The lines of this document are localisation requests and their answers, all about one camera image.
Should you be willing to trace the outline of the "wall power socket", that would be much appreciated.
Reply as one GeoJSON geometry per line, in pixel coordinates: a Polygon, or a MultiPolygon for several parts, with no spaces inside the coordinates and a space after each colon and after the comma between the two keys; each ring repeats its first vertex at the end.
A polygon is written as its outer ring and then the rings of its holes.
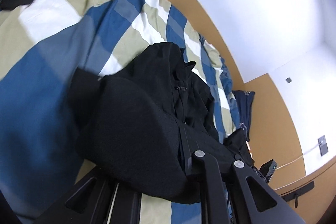
{"type": "Polygon", "coordinates": [[[325,136],[318,138],[318,146],[321,156],[329,152],[325,136]]]}

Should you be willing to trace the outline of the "navy blue pillow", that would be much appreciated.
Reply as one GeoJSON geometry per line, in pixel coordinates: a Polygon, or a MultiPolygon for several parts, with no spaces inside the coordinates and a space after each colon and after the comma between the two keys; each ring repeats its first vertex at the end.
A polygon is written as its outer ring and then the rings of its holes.
{"type": "Polygon", "coordinates": [[[255,97],[255,92],[243,90],[233,90],[232,92],[235,96],[238,106],[240,116],[239,126],[245,132],[246,141],[250,141],[249,131],[252,122],[252,104],[255,97]]]}

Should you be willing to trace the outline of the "blue white beige patchwork duvet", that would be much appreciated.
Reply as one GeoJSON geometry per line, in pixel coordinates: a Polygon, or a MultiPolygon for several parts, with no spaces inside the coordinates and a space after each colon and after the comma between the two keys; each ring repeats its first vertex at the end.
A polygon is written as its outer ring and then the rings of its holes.
{"type": "Polygon", "coordinates": [[[66,93],[77,67],[100,76],[147,46],[173,42],[210,87],[220,139],[240,124],[232,79],[218,49],[169,0],[34,0],[1,10],[1,191],[32,223],[90,165],[75,151],[66,93]]]}

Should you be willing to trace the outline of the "black coat with knot buttons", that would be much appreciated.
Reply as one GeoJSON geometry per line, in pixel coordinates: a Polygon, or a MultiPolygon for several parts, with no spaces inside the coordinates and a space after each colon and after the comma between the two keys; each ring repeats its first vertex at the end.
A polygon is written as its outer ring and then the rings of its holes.
{"type": "Polygon", "coordinates": [[[215,100],[194,66],[176,44],[156,43],[113,75],[76,69],[68,102],[78,154],[148,196],[184,204],[199,201],[199,188],[185,172],[182,136],[223,174],[237,156],[253,165],[244,132],[219,139],[215,100]]]}

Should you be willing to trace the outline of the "wooden bedside table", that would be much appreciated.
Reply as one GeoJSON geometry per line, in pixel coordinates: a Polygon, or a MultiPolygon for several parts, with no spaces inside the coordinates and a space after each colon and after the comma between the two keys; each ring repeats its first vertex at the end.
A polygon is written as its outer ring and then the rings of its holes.
{"type": "Polygon", "coordinates": [[[325,212],[335,196],[335,157],[312,174],[276,190],[295,210],[325,212]]]}

